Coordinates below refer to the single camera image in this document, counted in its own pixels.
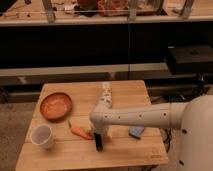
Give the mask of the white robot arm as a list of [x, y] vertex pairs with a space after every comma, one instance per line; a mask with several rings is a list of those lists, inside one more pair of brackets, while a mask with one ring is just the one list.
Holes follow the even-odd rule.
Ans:
[[110, 125], [173, 128], [181, 131], [177, 171], [213, 171], [213, 95], [190, 102], [112, 109], [102, 97], [89, 115], [96, 149], [103, 149], [102, 138]]

